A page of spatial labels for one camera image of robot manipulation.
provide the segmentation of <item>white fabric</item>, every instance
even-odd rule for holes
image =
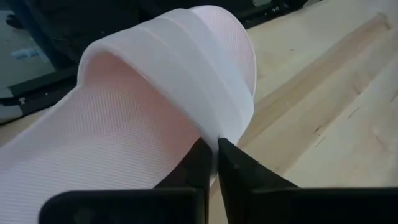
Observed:
[[[215,6],[176,9],[92,43],[77,87],[0,149],[0,223],[35,223],[68,190],[145,189],[201,136],[237,143],[256,63],[242,25]]]

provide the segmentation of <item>floor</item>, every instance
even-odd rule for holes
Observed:
[[[20,49],[37,48],[37,44],[25,30],[17,30],[6,24],[6,17],[12,14],[0,10],[0,88],[24,82],[54,71],[43,55],[16,59],[12,52]]]

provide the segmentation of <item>wooden table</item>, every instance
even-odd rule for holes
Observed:
[[[239,147],[301,187],[398,185],[397,9],[325,0],[249,29],[256,110]],[[0,145],[42,113],[0,128]],[[210,223],[226,223],[217,185]]]

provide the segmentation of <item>wooden surface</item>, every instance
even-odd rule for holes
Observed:
[[[397,186],[397,21],[396,0],[324,0],[249,29],[256,109],[239,147],[302,187]],[[210,223],[226,223],[217,184]]]

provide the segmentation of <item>textured fabric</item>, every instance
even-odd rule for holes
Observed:
[[[77,87],[0,149],[0,223],[35,223],[68,190],[152,188],[199,137],[215,151],[219,137],[238,141],[253,113],[254,53],[236,19],[208,8],[87,48]],[[210,11],[225,21],[203,19]],[[236,38],[214,32],[221,24]]]

